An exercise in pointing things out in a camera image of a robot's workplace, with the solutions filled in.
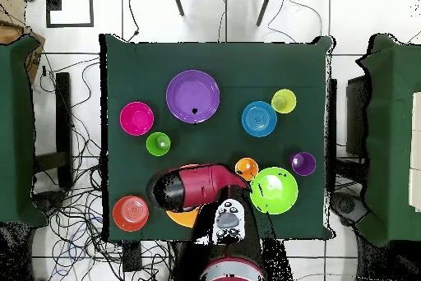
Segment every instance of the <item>light green cup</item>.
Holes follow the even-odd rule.
[[[160,157],[169,151],[171,140],[163,132],[154,132],[146,139],[146,149],[155,157]]]
[[[297,98],[295,97],[295,94],[288,89],[276,91],[271,101],[271,106],[279,113],[290,113],[294,110],[296,105]]]
[[[293,207],[298,185],[293,175],[283,168],[265,168],[250,182],[250,198],[263,214],[283,214]]]

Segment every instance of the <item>magenta bowl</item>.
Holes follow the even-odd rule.
[[[144,135],[153,124],[154,114],[150,107],[142,102],[131,102],[120,113],[120,125],[129,135]]]

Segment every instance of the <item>yellow cup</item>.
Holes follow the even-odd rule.
[[[293,111],[297,104],[295,94],[288,89],[282,89],[276,91],[273,95],[271,105],[276,112],[279,113],[290,113]]]

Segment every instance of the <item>cardboard box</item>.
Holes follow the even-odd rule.
[[[25,27],[25,9],[24,0],[0,0],[0,25]]]
[[[24,33],[32,34],[41,43],[26,59],[25,66],[33,84],[39,67],[41,53],[44,50],[45,38],[31,32],[25,27],[25,7],[24,0],[0,0],[0,43],[9,44],[17,40]]]

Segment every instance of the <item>metal table leg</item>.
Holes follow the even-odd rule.
[[[267,3],[269,3],[269,0],[264,0],[263,5],[261,6],[260,14],[259,14],[259,17],[257,18],[257,23],[256,23],[256,25],[258,26],[260,26],[261,20],[263,20],[263,16],[265,15]]]
[[[180,15],[184,16],[184,10],[183,10],[180,0],[175,0],[175,2],[177,3],[177,7],[178,7],[178,11],[180,12]]]

